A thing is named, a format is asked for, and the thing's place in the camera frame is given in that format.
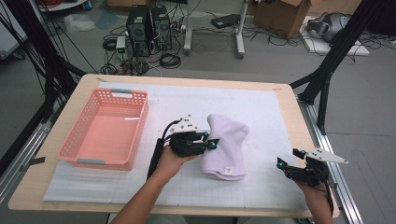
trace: gray floor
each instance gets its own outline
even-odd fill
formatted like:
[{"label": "gray floor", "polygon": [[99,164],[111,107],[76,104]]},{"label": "gray floor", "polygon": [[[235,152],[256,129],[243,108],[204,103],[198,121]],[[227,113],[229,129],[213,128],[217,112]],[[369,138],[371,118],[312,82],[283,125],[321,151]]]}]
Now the gray floor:
[{"label": "gray floor", "polygon": [[[65,13],[82,12],[74,10]],[[85,13],[93,21],[108,16],[108,12],[100,8]],[[119,17],[108,20],[106,29],[70,36],[98,69],[104,63],[102,37],[124,23],[125,17]],[[62,39],[72,63],[92,71],[63,35]],[[246,56],[243,60],[235,55],[235,48],[233,36],[194,34],[190,55],[185,56],[181,51],[181,66],[175,70],[160,68],[162,77],[291,83],[313,72],[323,60],[323,57],[307,53],[302,43],[297,47],[269,44],[267,35],[258,35],[253,40],[245,38]],[[334,152],[350,161],[341,168],[362,220],[365,223],[394,223],[396,176],[392,167],[396,161],[396,50],[385,47],[369,50],[369,57],[357,57],[356,62],[345,58],[336,70],[330,89],[326,130]],[[147,73],[150,77],[159,75],[155,69]],[[0,90],[2,156],[41,105],[43,96],[28,60],[0,62]],[[5,224],[106,223],[106,214],[10,211],[7,199],[0,205],[0,217]],[[342,217],[335,221],[345,223]]]}]

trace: pink plastic basket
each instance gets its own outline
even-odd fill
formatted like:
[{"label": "pink plastic basket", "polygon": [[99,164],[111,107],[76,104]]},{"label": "pink plastic basket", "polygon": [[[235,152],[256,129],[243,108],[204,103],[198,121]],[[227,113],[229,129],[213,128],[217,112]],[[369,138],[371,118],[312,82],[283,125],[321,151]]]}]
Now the pink plastic basket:
[{"label": "pink plastic basket", "polygon": [[148,112],[145,91],[93,90],[58,158],[78,167],[131,170]]}]

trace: pink object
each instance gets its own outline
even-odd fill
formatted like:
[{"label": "pink object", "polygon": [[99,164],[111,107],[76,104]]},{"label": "pink object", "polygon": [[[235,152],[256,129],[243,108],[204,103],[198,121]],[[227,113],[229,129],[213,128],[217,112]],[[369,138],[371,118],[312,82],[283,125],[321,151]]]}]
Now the pink object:
[{"label": "pink object", "polygon": [[219,139],[218,147],[208,150],[201,158],[201,172],[224,180],[240,180],[246,175],[242,143],[248,135],[246,124],[219,114],[207,117],[209,139]]},{"label": "pink object", "polygon": [[78,167],[131,170],[148,112],[145,91],[93,90],[58,158]]}]

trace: person's left hand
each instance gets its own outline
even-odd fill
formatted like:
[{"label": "person's left hand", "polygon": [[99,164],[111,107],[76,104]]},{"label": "person's left hand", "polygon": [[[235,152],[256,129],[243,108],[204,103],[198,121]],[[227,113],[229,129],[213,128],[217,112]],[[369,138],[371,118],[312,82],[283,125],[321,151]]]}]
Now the person's left hand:
[{"label": "person's left hand", "polygon": [[169,145],[165,146],[154,175],[163,178],[167,182],[177,174],[184,162],[193,160],[196,157],[179,157],[172,151]]}]

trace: lavender towel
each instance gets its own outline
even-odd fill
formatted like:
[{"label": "lavender towel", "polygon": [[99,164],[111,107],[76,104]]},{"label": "lavender towel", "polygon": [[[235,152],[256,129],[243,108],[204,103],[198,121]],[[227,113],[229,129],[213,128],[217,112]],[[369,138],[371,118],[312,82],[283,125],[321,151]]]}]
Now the lavender towel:
[{"label": "lavender towel", "polygon": [[248,126],[219,114],[207,117],[209,139],[219,139],[218,147],[208,150],[201,158],[201,172],[224,180],[240,180],[246,175],[242,143],[248,135]]}]

